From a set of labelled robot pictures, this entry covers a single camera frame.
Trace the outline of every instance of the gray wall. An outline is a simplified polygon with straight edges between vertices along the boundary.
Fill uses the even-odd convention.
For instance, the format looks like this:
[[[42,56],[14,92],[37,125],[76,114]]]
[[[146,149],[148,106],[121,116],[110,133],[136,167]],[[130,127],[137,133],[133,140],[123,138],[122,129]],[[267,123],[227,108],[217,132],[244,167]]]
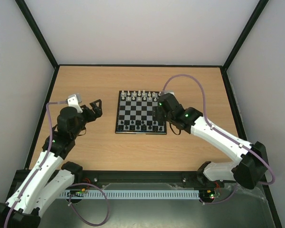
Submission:
[[[26,0],[60,64],[222,65],[258,0]]]
[[[270,189],[285,227],[285,0],[269,1],[228,74],[249,140],[267,147],[276,174]]]
[[[15,1],[0,0],[0,202],[24,166],[52,75]]]

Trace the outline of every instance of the black frame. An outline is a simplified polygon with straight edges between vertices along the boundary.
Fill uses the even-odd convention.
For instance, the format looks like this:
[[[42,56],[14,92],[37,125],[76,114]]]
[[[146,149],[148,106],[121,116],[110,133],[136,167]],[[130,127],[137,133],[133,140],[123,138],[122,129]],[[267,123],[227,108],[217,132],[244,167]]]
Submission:
[[[46,113],[46,103],[49,101],[50,96],[52,94],[53,88],[54,88],[54,84],[55,84],[55,80],[59,71],[59,67],[60,66],[106,66],[106,67],[219,67],[222,73],[222,78],[223,78],[223,82],[225,85],[225,89],[226,89],[226,93],[227,93],[227,97],[229,100],[229,104],[230,104],[230,108],[232,111],[232,115],[233,115],[233,119],[236,125],[236,129],[237,129],[237,133],[238,136],[244,140],[247,139],[245,131],[244,131],[244,127],[242,124],[242,120],[238,111],[238,107],[237,107],[237,103],[235,101],[234,98],[234,94],[230,85],[230,81],[227,75],[227,70],[230,67],[232,61],[234,60],[235,56],[237,55],[238,51],[240,50],[241,46],[243,45],[243,43],[245,42],[247,36],[249,35],[251,29],[253,28],[254,24],[256,23],[257,19],[259,18],[259,16],[261,15],[263,9],[265,8],[266,4],[269,2],[269,0],[259,0],[257,6],[255,7],[255,10],[253,11],[252,15],[250,16],[247,24],[245,25],[242,33],[240,34],[239,38],[237,39],[237,42],[235,43],[232,51],[230,52],[225,64],[223,66],[217,66],[217,65],[116,65],[116,64],[95,64],[95,65],[86,65],[86,64],[58,64],[57,61],[55,60],[55,57],[53,56],[47,42],[45,41],[36,21],[34,20],[32,14],[29,11],[29,8],[27,7],[26,3],[24,0],[15,0],[17,5],[19,6],[23,16],[25,17],[25,19],[27,20],[29,26],[31,27],[33,33],[35,34],[37,40],[39,41],[41,47],[43,48],[45,54],[47,55],[49,61],[51,62],[53,68],[54,68],[54,74],[51,80],[51,84],[49,87],[49,90],[47,92],[47,96],[43,105],[43,109],[38,121],[38,125],[36,128],[36,132],[34,134],[34,138],[31,144],[31,148],[29,150],[28,153],[28,157],[25,163],[25,167],[24,169],[27,170],[29,168],[33,153],[34,153],[34,149],[36,147],[36,143],[37,143],[37,139],[39,136],[39,132],[43,123],[43,119],[45,117],[45,113]],[[23,177],[25,171],[17,171],[16,175],[15,175],[15,179],[13,181],[13,183],[16,183],[17,180],[19,180],[19,178],[21,179],[21,176]],[[169,180],[173,180],[173,182],[182,182],[182,179],[184,178],[183,175],[185,175],[187,172],[166,172],[166,171],[159,171],[159,172],[135,172],[135,171],[99,171],[98,173],[102,173],[102,175],[105,176],[106,180],[108,181],[115,181],[118,182],[118,180],[120,179],[124,179],[123,177],[131,177],[131,176],[135,176],[135,179],[139,180],[140,183],[142,182],[152,182],[154,180],[150,179],[150,176],[156,177],[156,181],[158,180],[164,180],[165,182],[169,182]],[[279,216],[277,214],[276,211],[276,207],[270,192],[270,189],[268,186],[263,186],[264,188],[264,192],[265,192],[265,196],[268,200],[268,204],[270,207],[270,211],[275,223],[275,226],[277,228],[281,228],[281,222],[279,219]]]

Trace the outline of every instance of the wooden tabletop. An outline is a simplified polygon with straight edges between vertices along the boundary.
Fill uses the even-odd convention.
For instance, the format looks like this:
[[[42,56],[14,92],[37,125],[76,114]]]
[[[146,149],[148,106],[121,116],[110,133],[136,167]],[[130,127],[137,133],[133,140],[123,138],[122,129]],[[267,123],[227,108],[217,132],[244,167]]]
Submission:
[[[231,109],[219,68],[194,67],[115,67],[61,66],[50,101],[62,101],[80,93],[82,104],[102,100],[103,116],[86,125],[86,135],[76,139],[76,146],[66,161],[75,162],[85,170],[107,171],[195,171],[205,161],[228,162],[221,151],[199,137],[182,132],[174,135],[115,134],[120,90],[161,91],[169,77],[189,74],[203,85],[207,100],[208,118],[216,125],[237,135]],[[173,90],[184,108],[202,111],[202,96],[197,84],[188,78],[173,79]],[[50,106],[53,125],[64,105]],[[49,135],[45,117],[31,168]]]

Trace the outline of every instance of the purple cable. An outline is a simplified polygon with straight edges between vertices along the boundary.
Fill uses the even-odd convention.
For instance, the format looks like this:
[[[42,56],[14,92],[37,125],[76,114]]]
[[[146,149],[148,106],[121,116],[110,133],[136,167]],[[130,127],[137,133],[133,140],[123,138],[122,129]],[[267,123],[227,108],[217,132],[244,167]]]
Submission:
[[[206,113],[206,95],[205,95],[205,91],[204,91],[204,88],[203,86],[201,85],[201,83],[193,76],[191,75],[185,75],[185,74],[180,74],[180,75],[175,75],[175,76],[172,76],[169,78],[169,80],[166,82],[166,84],[164,85],[163,87],[163,91],[165,91],[168,83],[176,78],[176,77],[188,77],[188,78],[191,78],[193,79],[200,87],[200,90],[201,90],[201,93],[203,95],[203,112],[204,112],[204,118],[205,118],[205,121],[206,123],[208,124],[208,126],[212,126],[213,124],[211,124],[208,120],[208,117],[207,117],[207,113]],[[219,133],[220,135],[224,136],[225,138],[229,139],[230,141],[234,142],[236,145],[240,145],[239,142],[237,142],[236,140],[232,139],[231,137],[229,137],[228,135],[226,135],[225,133],[221,132],[220,130],[216,129],[215,127],[212,128],[214,131],[216,131],[217,133]],[[254,151],[252,151],[251,149],[249,149],[248,147],[246,146],[242,146],[245,150],[249,151],[250,153],[252,153],[256,158],[258,158],[260,160],[260,162],[262,162],[262,164],[268,169],[268,171],[270,172],[271,176],[272,176],[272,180],[270,182],[262,182],[260,181],[259,183],[260,184],[264,184],[264,185],[270,185],[270,184],[273,184],[276,180],[276,176],[272,170],[272,168],[260,157],[258,156]]]
[[[237,188],[238,188],[238,183],[235,184],[232,193],[231,193],[227,198],[225,198],[225,199],[223,199],[223,200],[221,200],[221,201],[212,202],[212,203],[205,203],[202,199],[200,199],[200,202],[202,202],[203,204],[207,204],[207,205],[209,205],[209,204],[219,204],[219,203],[222,203],[222,202],[226,202],[226,201],[228,201],[228,200],[236,193]]]
[[[93,188],[96,188],[98,191],[101,192],[101,194],[104,196],[105,198],[105,201],[107,203],[107,207],[108,207],[108,210],[107,210],[107,213],[106,213],[106,217],[105,219],[99,223],[99,224],[93,224],[93,223],[90,223],[88,221],[86,221],[83,217],[81,217],[81,215],[77,212],[77,210],[75,209],[75,207],[73,206],[72,202],[71,202],[71,199],[72,199],[72,196],[70,196],[70,198],[68,199],[68,202],[69,202],[69,206],[73,209],[73,211],[76,213],[76,215],[80,218],[81,221],[83,221],[84,223],[86,223],[87,225],[89,226],[92,226],[92,227],[99,227],[99,226],[102,226],[104,223],[106,223],[109,219],[109,214],[110,214],[110,203],[109,203],[109,200],[107,198],[107,196],[105,195],[105,193],[99,188],[97,187],[96,185],[93,185],[93,184],[89,184],[89,183],[78,183],[78,184],[72,184],[70,187],[74,187],[74,186],[78,186],[78,185],[88,185],[88,186],[91,186]]]
[[[39,167],[42,168],[42,165],[46,162],[47,160],[47,157],[48,157],[48,154],[51,150],[51,147],[52,147],[52,141],[53,141],[53,131],[52,131],[52,121],[51,121],[51,115],[49,113],[49,105],[57,105],[57,104],[66,104],[67,102],[66,101],[58,101],[58,102],[48,102],[47,105],[46,105],[46,110],[47,110],[47,117],[48,117],[48,124],[49,124],[49,128],[50,128],[50,131],[49,131],[49,143],[48,143],[48,148],[47,148],[47,153],[46,155],[44,156],[42,162],[40,163]],[[24,191],[27,189],[29,183],[32,181],[32,179],[36,176],[38,170],[35,170],[32,175],[29,177],[28,181],[25,183],[25,185],[23,186],[22,190],[20,191],[19,195],[17,196],[18,199],[20,199],[24,193]],[[8,227],[8,222],[9,222],[9,219],[10,219],[10,216],[16,206],[16,204],[18,203],[18,201],[15,201],[13,203],[13,205],[11,206],[11,208],[9,209],[9,212],[6,216],[6,219],[5,219],[5,222],[4,222],[4,228],[7,228]]]

